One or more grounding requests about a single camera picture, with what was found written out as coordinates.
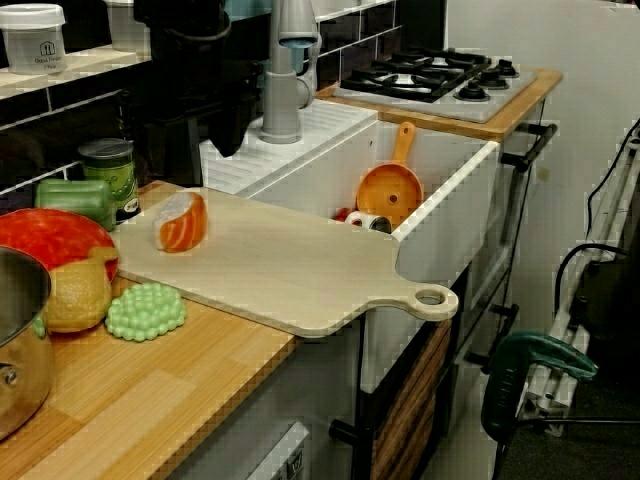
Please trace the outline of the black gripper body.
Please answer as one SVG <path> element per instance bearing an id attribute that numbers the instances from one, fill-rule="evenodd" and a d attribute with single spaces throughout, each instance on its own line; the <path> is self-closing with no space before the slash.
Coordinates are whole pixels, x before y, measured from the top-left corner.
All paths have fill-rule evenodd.
<path id="1" fill-rule="evenodd" d="M 152 66 L 148 77 L 148 121 L 172 125 L 205 121 L 213 112 L 210 96 L 230 64 L 259 64 L 227 52 L 229 29 L 151 31 Z"/>

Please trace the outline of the black gripper finger with logo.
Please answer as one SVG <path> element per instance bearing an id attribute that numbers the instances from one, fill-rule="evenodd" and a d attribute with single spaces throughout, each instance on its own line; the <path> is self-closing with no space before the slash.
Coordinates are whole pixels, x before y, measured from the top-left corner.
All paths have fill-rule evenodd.
<path id="1" fill-rule="evenodd" d="M 207 138 L 224 158 L 239 150 L 249 124 L 257 117 L 262 74 L 262 64 L 230 64 L 215 84 L 210 96 L 213 112 L 205 116 Z"/>

